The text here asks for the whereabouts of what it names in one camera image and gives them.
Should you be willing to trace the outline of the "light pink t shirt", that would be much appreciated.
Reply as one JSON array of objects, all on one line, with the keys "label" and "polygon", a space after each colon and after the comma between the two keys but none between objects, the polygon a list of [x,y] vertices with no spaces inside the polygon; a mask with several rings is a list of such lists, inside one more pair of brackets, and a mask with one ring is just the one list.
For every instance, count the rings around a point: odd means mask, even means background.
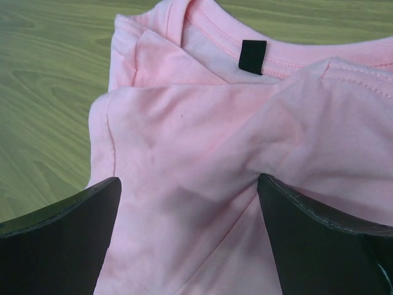
[{"label": "light pink t shirt", "polygon": [[262,173],[392,224],[392,38],[275,41],[214,1],[118,15],[90,184],[122,182],[95,294],[280,294]]}]

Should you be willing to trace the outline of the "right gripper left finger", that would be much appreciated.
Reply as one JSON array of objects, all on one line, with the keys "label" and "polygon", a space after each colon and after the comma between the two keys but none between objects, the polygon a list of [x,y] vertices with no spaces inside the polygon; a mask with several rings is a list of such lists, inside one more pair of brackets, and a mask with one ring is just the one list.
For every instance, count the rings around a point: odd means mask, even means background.
[{"label": "right gripper left finger", "polygon": [[110,177],[1,223],[1,294],[93,294],[122,185]]}]

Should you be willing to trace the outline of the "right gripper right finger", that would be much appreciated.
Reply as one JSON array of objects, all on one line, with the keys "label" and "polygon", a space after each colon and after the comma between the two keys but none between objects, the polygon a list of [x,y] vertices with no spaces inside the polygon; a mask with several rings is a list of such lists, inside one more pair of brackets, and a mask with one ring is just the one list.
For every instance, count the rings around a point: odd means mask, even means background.
[{"label": "right gripper right finger", "polygon": [[283,294],[392,294],[392,227],[270,175],[259,176],[257,191]]}]

